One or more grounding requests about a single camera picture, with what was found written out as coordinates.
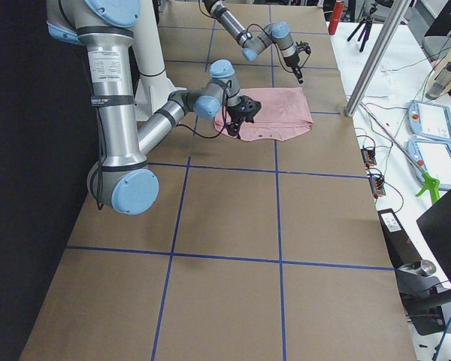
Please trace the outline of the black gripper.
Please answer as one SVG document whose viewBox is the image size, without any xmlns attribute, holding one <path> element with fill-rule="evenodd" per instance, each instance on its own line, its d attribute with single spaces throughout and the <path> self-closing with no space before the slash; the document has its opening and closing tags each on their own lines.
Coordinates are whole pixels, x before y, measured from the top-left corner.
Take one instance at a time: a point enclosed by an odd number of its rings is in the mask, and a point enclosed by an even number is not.
<svg viewBox="0 0 451 361">
<path fill-rule="evenodd" d="M 229 136 L 241 139 L 241 124 L 254 123 L 254 117 L 262 109 L 262 104 L 249 96 L 240 96 L 237 105 L 228 107 L 227 112 L 230 116 L 230 123 L 225 125 Z"/>
<path fill-rule="evenodd" d="M 292 55 L 287 56 L 285 58 L 286 66 L 291 68 L 291 70 L 292 70 L 293 74 L 295 75 L 297 81 L 300 84 L 303 84 L 303 82 L 304 82 L 303 74 L 301 72 L 301 66 L 299 65 L 299 61 L 300 61 L 300 58 L 299 58 L 299 55 L 298 55 L 297 52 L 294 52 Z"/>
</svg>

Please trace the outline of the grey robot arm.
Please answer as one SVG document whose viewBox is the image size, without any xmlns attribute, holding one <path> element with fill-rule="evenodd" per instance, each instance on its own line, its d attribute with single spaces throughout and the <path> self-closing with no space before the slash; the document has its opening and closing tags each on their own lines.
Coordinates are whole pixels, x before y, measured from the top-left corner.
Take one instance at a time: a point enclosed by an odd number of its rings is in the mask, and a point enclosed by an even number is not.
<svg viewBox="0 0 451 361">
<path fill-rule="evenodd" d="M 86 48 L 91 104 L 98 119 L 98 161 L 87 186 L 98 206 L 125 215 L 145 212 L 159 194 L 147 154 L 189 113 L 221 115 L 232 131 L 252 122 L 258 101 L 244 95 L 232 64 L 212 64 L 201 89 L 169 80 L 152 1 L 49 1 L 56 40 Z"/>
<path fill-rule="evenodd" d="M 254 62 L 269 47 L 275 47 L 283 69 L 294 74 L 297 81 L 303 84 L 301 69 L 311 54 L 311 48 L 307 42 L 293 40 L 286 22 L 268 23 L 264 26 L 249 24 L 248 27 L 244 27 L 226 7 L 224 1 L 204 1 L 204 5 L 209 16 L 214 18 L 241 47 L 246 60 Z"/>
</svg>

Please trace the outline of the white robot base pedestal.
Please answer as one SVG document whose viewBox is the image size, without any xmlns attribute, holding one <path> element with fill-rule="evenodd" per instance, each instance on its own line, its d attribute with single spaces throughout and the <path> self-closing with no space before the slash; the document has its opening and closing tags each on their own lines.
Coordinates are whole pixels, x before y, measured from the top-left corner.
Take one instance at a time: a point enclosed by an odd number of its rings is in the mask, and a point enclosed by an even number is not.
<svg viewBox="0 0 451 361">
<path fill-rule="evenodd" d="M 144 122 L 167 102 L 177 88 L 165 70 L 153 2 L 142 0 L 139 5 L 139 18 L 131 30 L 134 33 L 132 49 L 140 75 L 135 95 L 135 116 L 138 122 Z"/>
</svg>

